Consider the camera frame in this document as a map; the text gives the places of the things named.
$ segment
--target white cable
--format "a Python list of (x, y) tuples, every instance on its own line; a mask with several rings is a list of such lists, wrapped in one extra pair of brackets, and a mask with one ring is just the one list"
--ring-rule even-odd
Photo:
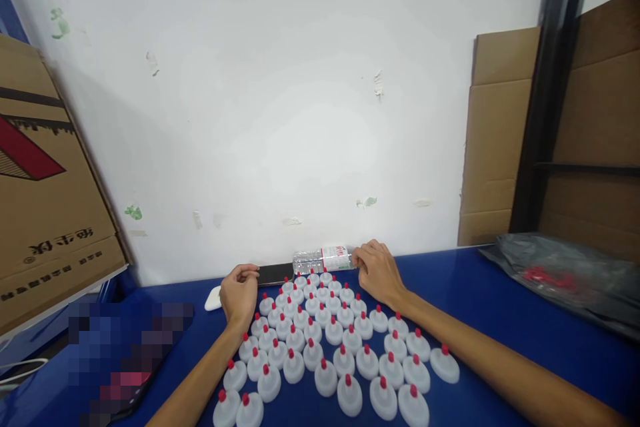
[(9, 344), (11, 343), (12, 340), (13, 340), (13, 337), (11, 337), (9, 340), (7, 340), (7, 343), (4, 344), (2, 346), (2, 348), (0, 348), (0, 354), (2, 354), (5, 351), (5, 348), (7, 348), (9, 346)]
[(13, 364), (7, 364), (7, 365), (0, 366), (0, 370), (1, 370), (1, 369), (4, 369), (4, 368), (7, 368), (7, 367), (16, 367), (16, 366), (18, 366), (18, 365), (30, 364), (30, 363), (32, 363), (32, 362), (42, 362), (42, 365), (41, 365), (41, 366), (38, 366), (38, 367), (36, 367), (36, 368), (35, 368), (35, 369), (33, 369), (33, 370), (30, 370), (30, 371), (28, 371), (28, 372), (25, 372), (24, 374), (19, 374), (19, 375), (13, 376), (13, 377), (9, 377), (8, 379), (2, 379), (2, 380), (0, 380), (0, 385), (2, 385), (2, 384), (6, 384), (6, 383), (8, 383), (8, 382), (12, 382), (12, 381), (14, 381), (14, 380), (16, 380), (17, 378), (20, 378), (20, 377), (25, 377), (25, 376), (31, 375), (31, 374), (33, 374), (34, 372), (37, 372), (38, 370), (42, 369), (42, 367), (44, 367), (44, 366), (45, 366), (45, 364), (46, 364), (48, 361), (49, 361), (49, 359), (45, 359), (45, 358), (38, 358), (38, 359), (31, 359), (31, 360), (23, 360), (22, 362), (15, 362), (15, 363), (13, 363)]

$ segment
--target water bottle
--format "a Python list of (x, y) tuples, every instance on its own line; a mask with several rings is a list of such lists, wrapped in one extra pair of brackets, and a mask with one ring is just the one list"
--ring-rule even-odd
[(324, 247), (318, 250), (295, 252), (293, 254), (293, 271), (302, 275), (314, 272), (327, 272), (355, 268), (351, 261), (353, 248), (347, 246)]

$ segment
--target blue table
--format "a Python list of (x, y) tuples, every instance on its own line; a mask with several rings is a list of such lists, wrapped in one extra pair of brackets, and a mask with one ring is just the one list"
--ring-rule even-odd
[[(510, 280), (475, 248), (398, 257), (397, 263), (405, 284), (436, 307), (633, 417), (640, 378), (637, 346), (536, 296)], [(361, 292), (369, 309), (375, 307), (373, 299), (360, 289), (357, 271), (340, 272), (337, 277)], [(141, 288), (124, 301), (193, 302), (195, 313), (193, 324), (169, 353), (139, 409), (113, 425), (144, 425), (222, 332), (224, 313), (203, 309), (210, 290), (220, 281)], [(261, 289), (260, 298), (262, 292), (273, 297), (277, 290)], [(437, 345), (433, 338), (426, 337), (432, 347)], [(383, 335), (374, 334), (369, 344), (380, 354)], [(78, 407), (67, 395), (69, 347), (41, 369), (33, 381), (16, 389), (0, 404), (0, 427), (77, 425)], [(325, 357), (332, 358), (335, 348), (324, 339), (322, 347)], [(463, 364), (460, 368), (460, 382), (449, 385), (428, 365), (431, 390), (425, 398), (431, 411), (431, 426), (528, 425), (470, 369)], [(342, 413), (335, 396), (325, 399), (318, 395), (312, 373), (306, 372), (296, 386), (288, 385), (283, 378), (280, 395), (265, 405), (263, 425), (382, 424), (369, 403), (369, 383), (358, 373), (355, 377), (362, 387), (364, 402), (362, 412), (353, 421)], [(255, 383), (247, 381), (245, 390), (255, 391)], [(217, 390), (200, 426), (213, 425), (216, 401)], [(392, 423), (405, 425), (399, 413)]]
[[(90, 304), (95, 302), (97, 294), (86, 294), (71, 304)], [(58, 312), (42, 319), (34, 326), (17, 334), (0, 354), (0, 365), (20, 362), (35, 352), (40, 352), (64, 335), (69, 326), (69, 307), (63, 307)], [(0, 369), (4, 375), (10, 368)]]

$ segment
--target black phone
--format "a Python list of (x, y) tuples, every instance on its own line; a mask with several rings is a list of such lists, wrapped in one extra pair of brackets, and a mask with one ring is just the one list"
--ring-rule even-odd
[(140, 386), (136, 386), (132, 388), (130, 395), (120, 401), (121, 409), (116, 415), (114, 415), (111, 418), (112, 422), (128, 417), (138, 409), (138, 406), (140, 405), (145, 395), (147, 394), (149, 385), (151, 385), (151, 383), (153, 382), (153, 379), (158, 373), (158, 369), (160, 369), (161, 364), (158, 365), (155, 369), (153, 369), (153, 372), (150, 375), (136, 372), (136, 374), (140, 374), (142, 376), (143, 382)]
[(285, 283), (285, 277), (293, 279), (293, 264), (275, 264), (260, 267), (258, 286), (281, 285)]

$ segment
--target cardboard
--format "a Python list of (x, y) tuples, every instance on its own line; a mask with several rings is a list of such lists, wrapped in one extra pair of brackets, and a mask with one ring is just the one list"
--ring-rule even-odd
[[(640, 0), (581, 17), (553, 160), (640, 165)], [(640, 264), (640, 179), (552, 173), (540, 232)]]
[[(79, 133), (39, 53), (3, 35), (0, 195), (0, 334), (125, 265)], [(79, 263), (93, 250), (101, 254)], [(61, 266), (71, 268), (53, 278)]]
[(458, 245), (509, 231), (540, 28), (479, 35), (469, 90)]

